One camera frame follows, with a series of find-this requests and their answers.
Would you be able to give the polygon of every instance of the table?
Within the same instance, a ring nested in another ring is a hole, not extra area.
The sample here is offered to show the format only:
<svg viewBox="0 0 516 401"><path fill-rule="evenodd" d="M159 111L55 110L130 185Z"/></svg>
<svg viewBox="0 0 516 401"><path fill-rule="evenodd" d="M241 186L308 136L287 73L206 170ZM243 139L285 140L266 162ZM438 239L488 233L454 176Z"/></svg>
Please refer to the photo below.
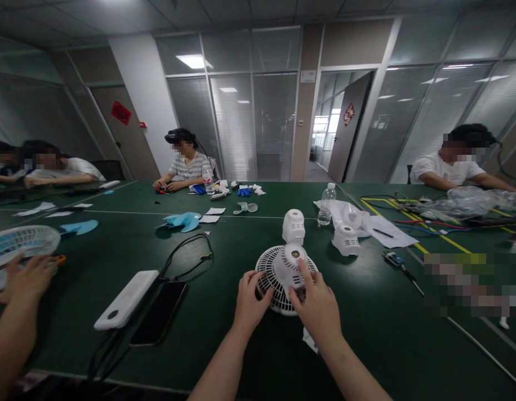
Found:
<svg viewBox="0 0 516 401"><path fill-rule="evenodd" d="M343 333L369 371L394 399L516 399L516 385L463 334L424 305L412 283L385 263L383 247L373 238L361 240L358 257L343 257L331 244L333 227L318 227L317 207L323 183L260 183L267 195L239 198L235 194L210 202L205 195L182 190L172 196L156 195L151 183L123 183L112 195L88 199L88 211L60 218L31 220L11 217L0 209L0 230L11 224L61 224L97 219L98 228L80 237L65 239L57 253L67 264L53 278L42 300L36 348L28 366L63 376L84 377L89 359L102 333L93 324L133 275L161 269L171 250L197 232L209 236L215 260L193 273L188 291L165 340L156 347L131 349L109 381L128 385L188 392L230 328L236 305L237 283L255 267L268 248L283 244L283 216L300 209L305 220L304 248L323 273L338 300ZM409 197L439 192L419 185L341 184L338 199L349 201L368 194ZM87 199L49 195L58 206ZM236 202L254 202L254 214L234 216ZM31 208L38 203L26 204ZM209 207L226 207L225 223L201 224L190 233L178 229L156 231L162 218L187 211L204 214ZM407 219L400 212L382 211L387 218ZM470 252L504 251L500 239L510 233L450 234L453 242ZM432 253L462 252L446 240L421 239ZM180 250L167 275L193 266L206 245L194 242ZM420 249L397 253L427 292L430 277L423 274ZM141 316L129 323L128 343ZM516 351L478 318L454 316L516 377ZM509 320L507 337L516 343L516 318ZM301 340L303 326L296 317L268 311L253 334L244 360L238 396L252 399L339 399L341 394L322 359Z"/></svg>

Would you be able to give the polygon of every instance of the hand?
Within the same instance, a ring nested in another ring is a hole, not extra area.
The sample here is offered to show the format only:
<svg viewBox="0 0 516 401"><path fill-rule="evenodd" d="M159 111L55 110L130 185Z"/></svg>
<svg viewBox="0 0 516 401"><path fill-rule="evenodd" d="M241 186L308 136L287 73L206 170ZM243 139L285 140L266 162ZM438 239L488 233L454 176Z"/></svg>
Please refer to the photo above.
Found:
<svg viewBox="0 0 516 401"><path fill-rule="evenodd" d="M323 281L321 273L310 272L302 259L299 259L299 268L304 277L306 300L301 302L293 287L290 287L290 301L318 348L334 346L343 340L336 297Z"/></svg>
<svg viewBox="0 0 516 401"><path fill-rule="evenodd" d="M165 182L163 181L163 179L160 178L159 180L156 180L154 184L152 184L152 186L156 189L159 189L165 186Z"/></svg>
<svg viewBox="0 0 516 401"><path fill-rule="evenodd" d="M175 190L182 189L182 188L184 188L185 186L186 186L186 185L184 184L184 182L183 182L183 181L171 182L169 185L167 185L166 190L172 190L172 191L175 191Z"/></svg>
<svg viewBox="0 0 516 401"><path fill-rule="evenodd" d="M269 307L274 288L268 289L264 298L259 301L256 299L256 285L258 280L265 276L265 272L248 271L240 280L239 291L237 294L236 315L234 316L233 329L242 331L244 335L250 337L264 313Z"/></svg>
<svg viewBox="0 0 516 401"><path fill-rule="evenodd" d="M2 304L8 304L12 299L38 302L50 284L57 267L55 259L49 255L34 256L23 270L19 270L18 265L23 257L20 254L7 264L6 287L0 293Z"/></svg>
<svg viewBox="0 0 516 401"><path fill-rule="evenodd" d="M38 185L46 185L51 184L51 180L47 178L34 178L34 177L26 177L24 179L24 184L27 188L33 188Z"/></svg>

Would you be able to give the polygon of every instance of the plastic bottle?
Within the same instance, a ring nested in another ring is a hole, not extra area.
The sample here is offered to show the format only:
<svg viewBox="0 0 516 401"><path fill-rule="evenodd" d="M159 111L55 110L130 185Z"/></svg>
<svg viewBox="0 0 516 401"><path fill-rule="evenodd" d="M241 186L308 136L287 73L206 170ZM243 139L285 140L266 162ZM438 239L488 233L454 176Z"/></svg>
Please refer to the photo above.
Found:
<svg viewBox="0 0 516 401"><path fill-rule="evenodd" d="M208 165L202 166L202 181L204 182L206 193L208 195L215 194L215 189L213 188L213 173Z"/></svg>
<svg viewBox="0 0 516 401"><path fill-rule="evenodd" d="M318 213L318 224L320 226L328 226L330 224L330 220L332 214L330 212L330 206L332 201L336 200L336 184L328 183L327 189L323 191L323 195L321 196L321 208Z"/></svg>

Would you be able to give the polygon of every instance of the black phone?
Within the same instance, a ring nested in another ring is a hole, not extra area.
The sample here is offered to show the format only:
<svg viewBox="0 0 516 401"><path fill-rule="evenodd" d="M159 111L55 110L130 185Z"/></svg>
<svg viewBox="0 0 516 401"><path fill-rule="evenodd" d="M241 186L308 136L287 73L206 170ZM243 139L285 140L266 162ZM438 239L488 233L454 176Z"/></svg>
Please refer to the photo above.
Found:
<svg viewBox="0 0 516 401"><path fill-rule="evenodd" d="M156 345L167 331L167 327L187 288L183 281L169 281L162 286L154 303L135 331L130 346Z"/></svg>

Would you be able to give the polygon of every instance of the door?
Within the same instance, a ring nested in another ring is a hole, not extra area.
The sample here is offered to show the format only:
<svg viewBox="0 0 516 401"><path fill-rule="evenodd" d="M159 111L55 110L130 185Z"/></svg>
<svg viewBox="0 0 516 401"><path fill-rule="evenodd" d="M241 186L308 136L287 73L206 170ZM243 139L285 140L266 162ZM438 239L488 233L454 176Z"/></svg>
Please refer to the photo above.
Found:
<svg viewBox="0 0 516 401"><path fill-rule="evenodd" d="M351 146L358 131L358 122L361 120L366 98L373 79L373 71L345 87L342 101L342 110L334 146L330 155L329 170L327 174L336 182L342 182L347 168L347 161L351 153Z"/></svg>
<svg viewBox="0 0 516 401"><path fill-rule="evenodd" d="M91 92L133 178L151 181L158 179L158 167L148 146L143 129L139 127L139 119L126 87L96 88L91 89ZM127 125L124 125L124 123L111 114L116 101L132 113Z"/></svg>

